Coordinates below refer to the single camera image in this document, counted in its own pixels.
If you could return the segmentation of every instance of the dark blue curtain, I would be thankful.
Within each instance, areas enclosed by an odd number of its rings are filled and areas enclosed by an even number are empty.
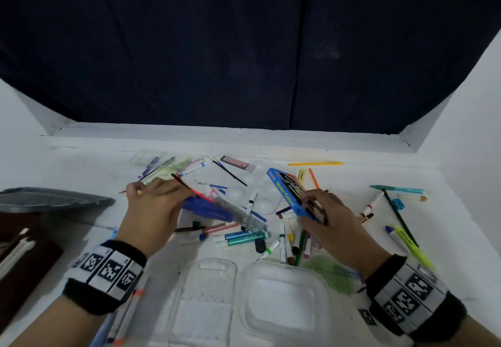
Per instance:
[[[78,121],[398,133],[501,0],[0,0],[0,77]]]

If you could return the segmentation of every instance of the person's left hand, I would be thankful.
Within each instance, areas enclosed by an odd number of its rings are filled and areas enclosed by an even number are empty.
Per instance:
[[[169,240],[176,229],[183,201],[194,195],[176,180],[155,178],[148,185],[129,184],[129,207],[115,239],[131,244],[149,258]]]

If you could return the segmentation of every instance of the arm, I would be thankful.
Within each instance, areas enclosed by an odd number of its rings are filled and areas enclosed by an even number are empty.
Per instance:
[[[365,230],[334,194],[322,190],[310,190],[303,199],[317,200],[324,208],[328,226],[322,226],[309,218],[300,218],[299,223],[340,263],[370,277],[391,255]],[[435,347],[501,347],[501,341],[485,327],[467,316],[460,329],[445,343],[428,344]]]
[[[139,249],[147,258],[160,250],[177,226],[184,199],[192,192],[175,180],[155,179],[147,186],[127,186],[129,207],[116,240]],[[61,295],[10,347],[88,347],[105,315],[92,315]]]

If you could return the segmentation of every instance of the orange pencil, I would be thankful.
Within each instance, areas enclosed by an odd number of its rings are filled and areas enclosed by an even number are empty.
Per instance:
[[[308,170],[310,171],[310,175],[312,177],[313,183],[315,184],[315,187],[317,189],[320,189],[320,186],[318,186],[317,179],[315,178],[315,175],[313,174],[313,170],[311,168],[308,168]]]

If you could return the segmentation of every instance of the wristband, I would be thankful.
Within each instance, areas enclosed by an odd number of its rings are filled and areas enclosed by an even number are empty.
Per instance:
[[[125,303],[143,274],[146,256],[120,240],[107,240],[70,268],[63,295],[94,315]]]
[[[467,316],[465,306],[428,268],[393,255],[367,279],[369,311],[396,335],[416,342],[446,342]]]

